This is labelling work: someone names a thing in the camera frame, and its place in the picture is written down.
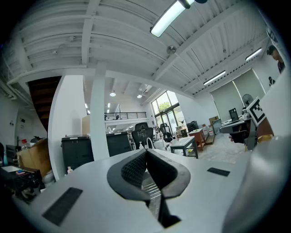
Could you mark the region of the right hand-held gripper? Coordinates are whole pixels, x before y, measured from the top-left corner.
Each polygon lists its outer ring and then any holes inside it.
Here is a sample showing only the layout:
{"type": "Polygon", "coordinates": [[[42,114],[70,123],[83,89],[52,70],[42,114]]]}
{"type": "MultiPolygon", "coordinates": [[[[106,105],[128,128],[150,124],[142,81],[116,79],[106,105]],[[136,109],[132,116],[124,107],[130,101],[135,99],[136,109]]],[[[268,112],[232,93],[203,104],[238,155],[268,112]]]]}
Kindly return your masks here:
{"type": "Polygon", "coordinates": [[[257,97],[246,109],[246,119],[229,122],[220,127],[221,133],[229,133],[234,143],[244,144],[247,150],[252,150],[258,142],[258,128],[266,118],[257,97]]]}

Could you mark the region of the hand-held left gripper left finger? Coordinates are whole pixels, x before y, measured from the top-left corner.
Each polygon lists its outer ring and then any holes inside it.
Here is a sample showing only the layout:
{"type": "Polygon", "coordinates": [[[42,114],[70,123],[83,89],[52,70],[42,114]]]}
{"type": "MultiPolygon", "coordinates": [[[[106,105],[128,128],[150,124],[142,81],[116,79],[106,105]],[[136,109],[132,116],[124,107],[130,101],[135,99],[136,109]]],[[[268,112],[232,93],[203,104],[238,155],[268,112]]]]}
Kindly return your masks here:
{"type": "Polygon", "coordinates": [[[109,186],[121,197],[132,201],[149,201],[150,196],[142,190],[144,173],[147,168],[147,150],[135,154],[112,165],[107,172],[109,186]]]}

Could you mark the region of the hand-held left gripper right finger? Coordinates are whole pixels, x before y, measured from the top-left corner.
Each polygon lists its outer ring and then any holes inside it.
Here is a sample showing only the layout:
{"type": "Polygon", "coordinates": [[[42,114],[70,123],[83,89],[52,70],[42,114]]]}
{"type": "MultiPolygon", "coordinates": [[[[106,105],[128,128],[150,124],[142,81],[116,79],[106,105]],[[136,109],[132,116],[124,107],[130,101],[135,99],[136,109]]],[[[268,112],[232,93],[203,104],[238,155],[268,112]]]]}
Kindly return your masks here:
{"type": "Polygon", "coordinates": [[[181,219],[170,213],[166,201],[184,192],[191,180],[190,171],[153,149],[147,150],[146,163],[149,174],[161,192],[158,221],[164,228],[170,227],[181,219]]]}

